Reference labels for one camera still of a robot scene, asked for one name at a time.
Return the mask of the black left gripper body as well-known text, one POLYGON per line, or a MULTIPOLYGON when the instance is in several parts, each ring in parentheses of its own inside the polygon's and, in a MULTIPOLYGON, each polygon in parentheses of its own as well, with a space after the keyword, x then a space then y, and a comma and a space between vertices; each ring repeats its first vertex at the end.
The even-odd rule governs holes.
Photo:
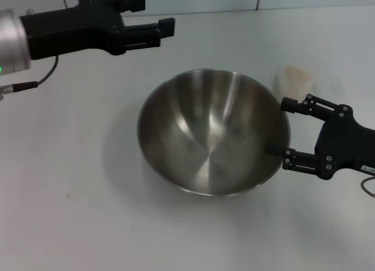
POLYGON ((24 15, 32 60, 99 49, 118 56, 125 53, 125 0, 79 0, 72 8, 24 15))

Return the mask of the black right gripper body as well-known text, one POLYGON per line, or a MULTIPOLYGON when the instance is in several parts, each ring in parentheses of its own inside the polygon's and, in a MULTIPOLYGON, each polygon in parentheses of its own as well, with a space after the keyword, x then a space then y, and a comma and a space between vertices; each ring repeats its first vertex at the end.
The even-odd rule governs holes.
POLYGON ((338 105, 322 126, 315 154, 321 169, 317 175, 329 180, 340 169, 374 174, 374 130, 361 126, 348 105, 338 105))

